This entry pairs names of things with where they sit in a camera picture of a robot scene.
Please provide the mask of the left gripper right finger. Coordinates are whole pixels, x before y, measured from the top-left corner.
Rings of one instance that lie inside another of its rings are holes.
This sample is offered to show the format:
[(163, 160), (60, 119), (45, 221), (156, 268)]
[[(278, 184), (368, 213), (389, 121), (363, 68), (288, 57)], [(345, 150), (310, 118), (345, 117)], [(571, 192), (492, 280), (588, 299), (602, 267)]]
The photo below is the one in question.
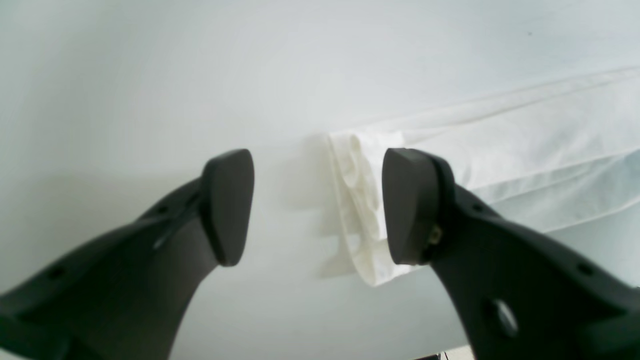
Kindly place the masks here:
[(434, 270), (476, 359), (640, 357), (639, 289), (494, 212), (445, 159), (387, 149), (382, 200), (391, 259)]

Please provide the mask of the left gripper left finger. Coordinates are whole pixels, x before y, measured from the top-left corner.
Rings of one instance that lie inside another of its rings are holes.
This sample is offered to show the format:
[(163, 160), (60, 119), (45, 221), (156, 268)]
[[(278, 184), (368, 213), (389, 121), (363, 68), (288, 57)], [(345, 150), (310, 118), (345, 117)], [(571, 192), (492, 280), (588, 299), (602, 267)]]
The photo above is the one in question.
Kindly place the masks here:
[(242, 259), (254, 187), (249, 150), (213, 157), (135, 221), (2, 294), (2, 350), (30, 360), (167, 360), (201, 282)]

